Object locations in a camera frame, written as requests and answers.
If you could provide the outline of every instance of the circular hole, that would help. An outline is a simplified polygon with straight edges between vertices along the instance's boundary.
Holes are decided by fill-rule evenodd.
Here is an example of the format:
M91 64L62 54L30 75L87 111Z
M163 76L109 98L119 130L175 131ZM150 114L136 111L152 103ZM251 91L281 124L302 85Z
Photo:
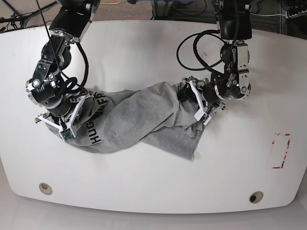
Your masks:
M259 203L263 198L263 192L255 192L249 197L249 201L252 204Z
M51 195L52 194L52 189L51 187L46 184L46 183L41 183L39 184L39 190L45 194L45 195Z

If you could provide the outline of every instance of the white table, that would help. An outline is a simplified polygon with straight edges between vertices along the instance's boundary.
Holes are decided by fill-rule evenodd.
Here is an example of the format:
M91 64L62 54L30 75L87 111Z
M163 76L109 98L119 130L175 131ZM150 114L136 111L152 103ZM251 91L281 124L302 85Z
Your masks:
M88 87L105 91L138 90L190 72L176 60L176 48L188 35L216 25L165 21L96 22L82 41L90 63ZM0 35L0 156L11 189L20 196L71 206L145 213L231 212L288 205L307 166L307 41L253 31L252 93L245 101L227 101L206 128L187 161L140 143L113 154L75 149L51 134L34 117L44 112L26 96L47 42L44 28ZM192 41L182 47L182 61L199 67ZM221 42L208 37L199 44L213 63ZM84 63L76 47L65 70L81 78ZM288 138L287 157L281 167ZM40 192L47 183L53 194ZM258 204L249 196L262 191Z

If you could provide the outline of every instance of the table surface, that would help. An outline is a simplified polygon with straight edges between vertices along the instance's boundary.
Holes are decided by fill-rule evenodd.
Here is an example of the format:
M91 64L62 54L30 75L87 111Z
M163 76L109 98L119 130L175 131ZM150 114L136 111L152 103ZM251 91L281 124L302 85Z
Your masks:
M90 63L87 87L116 92L161 81L176 83L190 75L209 77L206 71L183 69L176 49L188 35L215 28L168 21L93 23L82 41ZM307 41L253 31L248 40L252 93L244 101L226 102L226 110L206 127L193 161L144 143L113 154L92 154L63 143L43 124L35 124L34 117L45 109L27 98L24 87L45 42L44 28L0 35L4 86L0 156L16 194L71 206L144 213L244 211L293 201L307 166ZM209 36L200 41L198 50L213 63L220 46ZM81 79L82 56L75 46L71 53L65 73ZM182 47L180 56L186 65L200 67L192 41ZM283 168L273 169L281 167L286 151ZM40 183L50 185L53 194L41 193ZM249 197L256 191L262 191L264 198L252 204Z

